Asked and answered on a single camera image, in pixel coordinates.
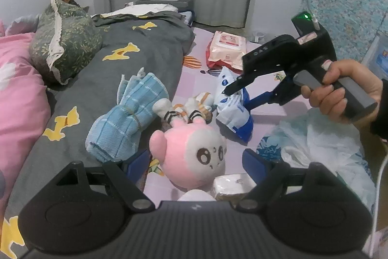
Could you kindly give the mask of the person's right hand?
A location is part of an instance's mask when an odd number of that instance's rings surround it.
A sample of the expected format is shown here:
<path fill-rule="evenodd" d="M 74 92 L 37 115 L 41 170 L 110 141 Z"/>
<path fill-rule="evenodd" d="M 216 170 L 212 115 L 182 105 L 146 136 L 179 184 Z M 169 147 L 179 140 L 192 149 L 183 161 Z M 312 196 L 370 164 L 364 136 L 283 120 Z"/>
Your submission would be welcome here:
<path fill-rule="evenodd" d="M 330 64 L 321 82 L 301 87 L 312 107 L 334 122 L 368 127 L 387 139 L 387 80 L 355 60 L 338 60 Z"/>

